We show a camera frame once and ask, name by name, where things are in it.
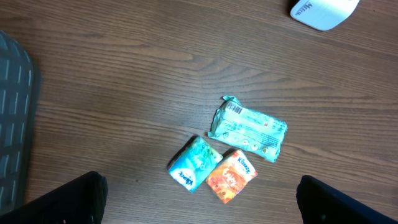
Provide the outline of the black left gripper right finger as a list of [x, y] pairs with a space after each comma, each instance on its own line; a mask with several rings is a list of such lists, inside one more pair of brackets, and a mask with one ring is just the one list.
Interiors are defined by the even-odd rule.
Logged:
[[310, 175], [302, 176], [296, 199], [304, 224], [397, 224]]

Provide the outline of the orange Kleenex tissue pack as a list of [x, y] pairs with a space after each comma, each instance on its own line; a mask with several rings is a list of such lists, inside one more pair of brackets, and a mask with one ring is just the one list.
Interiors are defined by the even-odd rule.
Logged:
[[242, 150], [230, 153], [208, 176], [206, 183], [227, 204], [258, 175]]

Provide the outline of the teal wet wipes pack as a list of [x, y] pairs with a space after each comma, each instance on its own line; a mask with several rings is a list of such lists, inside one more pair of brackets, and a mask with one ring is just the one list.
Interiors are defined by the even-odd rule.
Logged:
[[287, 123], [245, 108], [235, 96], [226, 95], [223, 100], [213, 117], [208, 137], [275, 163], [288, 130]]

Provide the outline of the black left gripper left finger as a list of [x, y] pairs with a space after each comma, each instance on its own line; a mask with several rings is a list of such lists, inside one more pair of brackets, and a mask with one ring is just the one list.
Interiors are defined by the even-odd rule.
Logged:
[[101, 223], [107, 195], [106, 177], [90, 171], [1, 215], [1, 224]]

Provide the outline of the blue-green tissue pack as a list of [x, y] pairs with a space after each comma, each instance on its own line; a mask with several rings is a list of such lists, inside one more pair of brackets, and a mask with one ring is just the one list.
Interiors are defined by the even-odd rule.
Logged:
[[195, 136], [169, 165], [169, 174], [189, 192], [194, 192], [223, 156], [201, 136]]

